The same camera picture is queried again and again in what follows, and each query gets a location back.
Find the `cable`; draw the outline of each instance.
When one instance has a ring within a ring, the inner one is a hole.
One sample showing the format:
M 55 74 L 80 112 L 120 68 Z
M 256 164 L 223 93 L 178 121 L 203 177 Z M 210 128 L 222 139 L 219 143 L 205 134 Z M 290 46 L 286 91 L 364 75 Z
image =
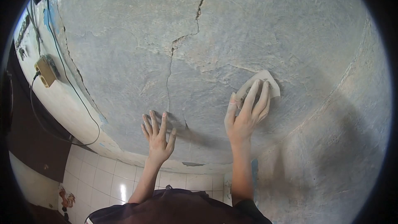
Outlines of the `cable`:
M 32 105 L 32 110 L 33 110 L 33 113 L 34 113 L 35 117 L 37 118 L 39 124 L 41 125 L 41 127 L 42 127 L 46 132 L 48 132 L 49 134 L 51 134 L 52 136 L 54 136 L 54 137 L 56 137 L 56 138 L 58 138 L 58 139 L 60 139 L 60 140 L 69 142 L 69 143 L 71 143 L 71 144 L 73 144 L 73 145 L 77 145 L 77 146 L 88 146 L 88 145 L 91 145 L 91 144 L 97 142 L 98 138 L 100 137 L 100 133 L 101 133 L 100 126 L 98 125 L 97 121 L 95 121 L 94 118 L 91 116 L 91 113 L 90 113 L 90 111 L 88 110 L 86 104 L 83 102 L 83 100 L 82 100 L 82 98 L 80 97 L 80 95 L 78 94 L 76 88 L 72 85 L 72 83 L 70 82 L 70 80 L 69 80 L 69 78 L 68 78 L 68 76 L 67 76 L 67 70 L 66 70 L 66 68 L 65 68 L 64 62 L 62 61 L 61 54 L 59 53 L 59 50 L 58 50 L 57 41 L 56 41 L 56 39 L 55 39 L 55 35 L 54 35 L 54 33 L 52 32 L 52 28 L 51 28 L 51 26 L 50 26 L 50 13 L 49 13 L 49 12 L 50 12 L 49 0 L 47 0 L 47 24 L 48 24 L 48 27 L 49 27 L 49 29 L 50 29 L 52 38 L 54 39 L 55 48 L 57 49 L 57 53 L 58 53 L 59 59 L 61 60 L 61 63 L 62 63 L 62 67 L 64 68 L 65 77 L 67 78 L 67 81 L 69 82 L 69 84 L 72 86 L 73 90 L 75 91 L 75 93 L 76 93 L 77 96 L 79 97 L 80 101 L 83 103 L 83 106 L 86 108 L 88 115 L 89 115 L 90 118 L 94 121 L 94 123 L 97 125 L 97 127 L 98 127 L 98 135 L 97 135 L 97 138 L 96 138 L 93 142 L 91 142 L 91 143 L 89 143 L 89 144 L 75 144 L 75 143 L 73 143 L 72 141 L 68 141 L 68 140 L 66 140 L 66 139 L 63 139 L 63 138 L 60 138 L 60 137 L 54 135 L 53 133 L 49 132 L 49 131 L 42 125 L 41 121 L 39 120 L 39 118 L 38 118 L 37 115 L 36 115 L 35 108 L 33 107 L 33 103 L 32 103 L 33 83 L 35 82 L 36 77 L 40 75 L 40 71 L 38 71 L 38 72 L 35 74 L 35 76 L 33 77 L 33 81 L 32 81 L 31 88 L 30 88 L 30 102 L 31 102 L 31 105 Z

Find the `left hand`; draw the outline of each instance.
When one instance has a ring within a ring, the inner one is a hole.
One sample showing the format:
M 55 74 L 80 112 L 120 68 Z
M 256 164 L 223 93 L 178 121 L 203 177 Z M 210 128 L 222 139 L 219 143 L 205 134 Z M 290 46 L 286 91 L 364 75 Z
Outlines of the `left hand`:
M 163 112 L 162 124 L 159 130 L 159 124 L 154 111 L 149 111 L 152 125 L 149 123 L 147 115 L 143 114 L 144 124 L 141 124 L 142 132 L 149 142 L 148 161 L 155 166 L 161 166 L 174 151 L 174 143 L 176 141 L 177 130 L 173 128 L 169 135 L 169 142 L 166 142 L 166 123 L 167 112 Z

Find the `gray wall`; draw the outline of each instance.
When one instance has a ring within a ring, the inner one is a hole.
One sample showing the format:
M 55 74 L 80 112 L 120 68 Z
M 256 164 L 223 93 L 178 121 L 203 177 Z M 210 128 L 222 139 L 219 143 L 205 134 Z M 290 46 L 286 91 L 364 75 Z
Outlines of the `gray wall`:
M 356 215 L 384 158 L 392 104 L 385 53 L 361 0 L 56 4 L 68 65 L 123 150 L 148 154 L 140 124 L 153 109 L 168 111 L 178 129 L 172 159 L 231 163 L 229 97 L 267 69 L 281 101 L 252 137 L 259 208 L 278 223 Z

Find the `forearm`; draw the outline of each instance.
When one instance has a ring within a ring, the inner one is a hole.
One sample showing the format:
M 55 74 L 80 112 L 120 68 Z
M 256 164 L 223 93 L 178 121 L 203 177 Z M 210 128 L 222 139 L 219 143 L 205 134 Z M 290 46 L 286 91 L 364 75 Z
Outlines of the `forearm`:
M 160 167 L 161 164 L 158 165 L 158 163 L 153 163 L 149 159 L 146 160 L 140 181 L 128 203 L 143 203 L 152 197 Z
M 232 146 L 232 205 L 242 200 L 254 198 L 253 181 L 251 175 L 250 140 Z

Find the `wrist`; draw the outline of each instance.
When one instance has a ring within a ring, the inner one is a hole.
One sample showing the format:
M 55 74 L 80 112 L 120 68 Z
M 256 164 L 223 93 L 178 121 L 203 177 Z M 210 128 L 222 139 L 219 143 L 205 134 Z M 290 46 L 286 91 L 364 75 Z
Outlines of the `wrist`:
M 163 162 L 159 161 L 158 159 L 152 159 L 151 157 L 148 157 L 147 160 L 145 161 L 145 167 L 149 169 L 157 169 L 159 170 L 160 167 L 162 167 Z

